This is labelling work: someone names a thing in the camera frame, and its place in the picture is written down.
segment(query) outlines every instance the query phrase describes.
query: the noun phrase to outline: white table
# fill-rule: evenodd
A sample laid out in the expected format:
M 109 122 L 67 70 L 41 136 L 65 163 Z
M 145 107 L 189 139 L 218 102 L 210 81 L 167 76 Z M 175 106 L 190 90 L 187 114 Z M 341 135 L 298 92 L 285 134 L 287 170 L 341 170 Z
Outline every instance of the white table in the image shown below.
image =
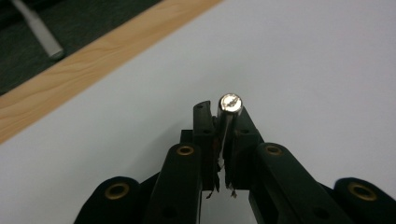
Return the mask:
M 220 3 L 1 145 L 0 223 L 72 223 L 104 180 L 157 173 L 192 106 L 226 92 L 317 181 L 355 176 L 395 198 L 395 9 Z M 248 193 L 221 184 L 202 223 L 255 223 Z

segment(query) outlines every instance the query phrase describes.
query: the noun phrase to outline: brass rivet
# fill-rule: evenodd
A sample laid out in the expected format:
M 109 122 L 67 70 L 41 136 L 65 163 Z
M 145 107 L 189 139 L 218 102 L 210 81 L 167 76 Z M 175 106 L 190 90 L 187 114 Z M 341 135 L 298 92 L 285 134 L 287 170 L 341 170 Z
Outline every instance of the brass rivet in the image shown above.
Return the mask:
M 117 200 L 127 195 L 128 192 L 129 192 L 129 185 L 127 185 L 126 183 L 117 183 L 111 185 L 106 189 L 105 196 L 109 200 Z
M 180 156 L 188 156 L 188 155 L 192 154 L 193 152 L 194 152 L 194 148 L 187 147 L 187 146 L 179 147 L 177 149 L 177 154 Z
M 282 149 L 280 149 L 279 147 L 274 147 L 274 146 L 265 147 L 265 151 L 266 151 L 268 154 L 271 154 L 271 155 L 273 155 L 273 156 L 280 156 L 280 155 L 283 154 Z
M 353 195 L 355 195 L 356 197 L 358 197 L 364 201 L 372 202 L 377 199 L 376 194 L 373 192 L 373 190 L 367 188 L 366 186 L 364 186 L 362 184 L 359 184 L 356 182 L 351 182 L 347 186 L 347 189 Z

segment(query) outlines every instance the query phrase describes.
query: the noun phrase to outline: screw head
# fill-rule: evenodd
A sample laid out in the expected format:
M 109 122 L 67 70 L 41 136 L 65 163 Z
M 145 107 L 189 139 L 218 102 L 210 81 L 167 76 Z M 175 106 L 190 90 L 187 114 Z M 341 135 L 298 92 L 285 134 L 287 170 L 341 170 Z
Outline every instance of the screw head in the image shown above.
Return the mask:
M 237 94 L 228 93 L 221 97 L 219 105 L 222 111 L 239 112 L 243 108 L 242 99 Z

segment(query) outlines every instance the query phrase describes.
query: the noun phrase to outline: light brown wood strip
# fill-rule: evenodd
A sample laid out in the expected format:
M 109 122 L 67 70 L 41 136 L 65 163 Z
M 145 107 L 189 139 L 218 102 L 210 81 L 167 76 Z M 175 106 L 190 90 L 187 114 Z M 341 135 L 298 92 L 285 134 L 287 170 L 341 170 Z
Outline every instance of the light brown wood strip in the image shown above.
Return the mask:
M 0 144 L 221 0 L 165 0 L 0 97 Z

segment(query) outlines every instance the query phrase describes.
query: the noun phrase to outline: dark green carpet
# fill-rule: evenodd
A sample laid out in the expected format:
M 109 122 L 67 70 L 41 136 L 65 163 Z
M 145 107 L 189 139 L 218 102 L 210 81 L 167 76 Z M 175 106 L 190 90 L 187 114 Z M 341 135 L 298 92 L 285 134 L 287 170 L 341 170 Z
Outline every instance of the dark green carpet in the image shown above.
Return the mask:
M 160 0 L 63 0 L 37 10 L 66 57 Z M 24 21 L 0 30 L 0 95 L 56 64 Z

